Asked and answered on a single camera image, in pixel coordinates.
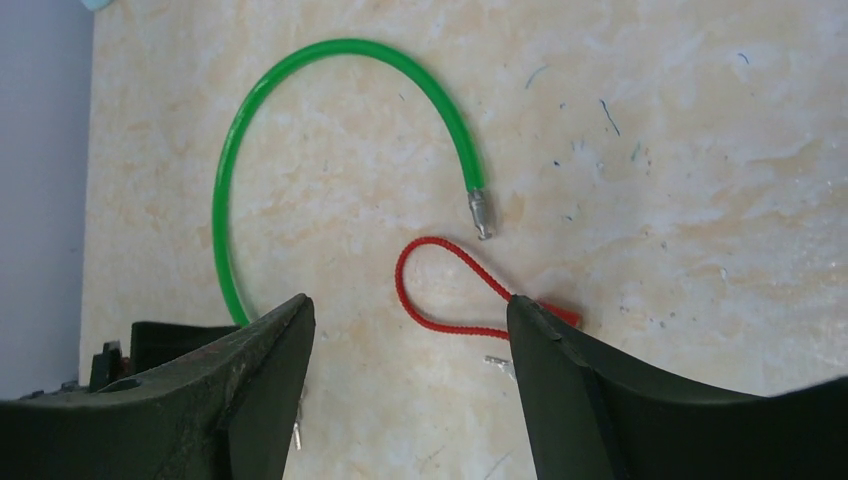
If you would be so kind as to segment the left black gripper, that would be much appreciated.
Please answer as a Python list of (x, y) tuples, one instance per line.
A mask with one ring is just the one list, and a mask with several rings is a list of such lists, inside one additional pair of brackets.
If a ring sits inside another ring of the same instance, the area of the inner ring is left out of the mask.
[(59, 390), (34, 391), (21, 397), (31, 400), (45, 395), (74, 392), (93, 393), (118, 380), (156, 368), (197, 350), (239, 329), (238, 326), (202, 327), (154, 321), (132, 324), (129, 355), (122, 353), (119, 340), (103, 344), (102, 351), (92, 357), (89, 383), (65, 382)]

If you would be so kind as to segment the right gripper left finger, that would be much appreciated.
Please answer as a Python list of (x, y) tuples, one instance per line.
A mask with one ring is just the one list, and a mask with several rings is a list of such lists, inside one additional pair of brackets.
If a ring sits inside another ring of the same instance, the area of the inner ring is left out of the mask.
[(170, 362), (1, 404), (5, 479), (279, 479), (314, 343), (299, 294)]

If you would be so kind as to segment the silver key pair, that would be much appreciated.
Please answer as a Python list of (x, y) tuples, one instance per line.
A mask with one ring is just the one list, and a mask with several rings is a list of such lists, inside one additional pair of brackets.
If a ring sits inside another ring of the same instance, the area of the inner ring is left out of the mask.
[(500, 371), (506, 374), (511, 380), (516, 381), (516, 373), (514, 364), (511, 360), (502, 359), (495, 356), (485, 356), (484, 362), (488, 365), (497, 367)]
[(307, 387), (304, 386), (301, 390), (301, 393), (300, 393), (300, 396), (299, 396), (299, 399), (298, 399), (296, 416), (295, 416), (295, 419), (294, 419), (293, 430), (292, 430), (292, 442), (293, 442), (293, 445), (294, 445), (294, 448), (295, 448), (296, 451), (302, 450), (303, 403), (304, 403), (304, 399), (305, 399), (306, 395), (307, 395)]

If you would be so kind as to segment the red cable padlock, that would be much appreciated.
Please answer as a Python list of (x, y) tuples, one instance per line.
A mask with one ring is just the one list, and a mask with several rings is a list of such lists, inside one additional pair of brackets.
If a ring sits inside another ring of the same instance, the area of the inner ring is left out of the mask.
[(400, 252), (394, 266), (393, 282), (397, 299), (404, 311), (419, 326), (429, 331), (452, 336), (489, 337), (509, 342), (510, 333), (506, 327), (489, 327), (483, 325), (459, 325), (450, 324), (437, 320), (430, 316), (411, 299), (405, 280), (405, 271), (412, 254), (426, 246), (441, 248), (451, 253), (464, 263), (483, 283), (485, 283), (497, 296), (505, 302), (509, 302), (514, 293), (503, 283), (493, 276), (480, 262), (478, 262), (463, 247), (453, 241), (440, 236), (422, 236), (410, 241)]

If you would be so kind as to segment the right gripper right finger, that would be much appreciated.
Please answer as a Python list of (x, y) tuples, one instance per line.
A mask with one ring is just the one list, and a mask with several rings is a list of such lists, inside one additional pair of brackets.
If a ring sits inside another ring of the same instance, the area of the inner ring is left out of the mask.
[(650, 365), (524, 296), (507, 307), (541, 479), (843, 479), (847, 381), (761, 397)]

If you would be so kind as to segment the green cable lock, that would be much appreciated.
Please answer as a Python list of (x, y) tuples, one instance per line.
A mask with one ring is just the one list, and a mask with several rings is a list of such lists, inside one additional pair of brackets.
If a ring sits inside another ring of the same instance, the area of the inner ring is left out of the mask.
[(453, 142), (478, 238), (488, 240), (494, 235), (483, 163), (473, 135), (457, 103), (436, 77), (412, 57), (377, 41), (341, 38), (308, 45), (277, 62), (248, 92), (231, 122), (218, 162), (211, 204), (212, 246), (219, 288), (231, 320), (238, 327), (250, 323), (231, 262), (229, 233), (230, 191), (241, 144), (254, 115), (277, 86), (306, 66), (335, 56), (362, 56), (382, 62), (419, 87), (436, 109)]

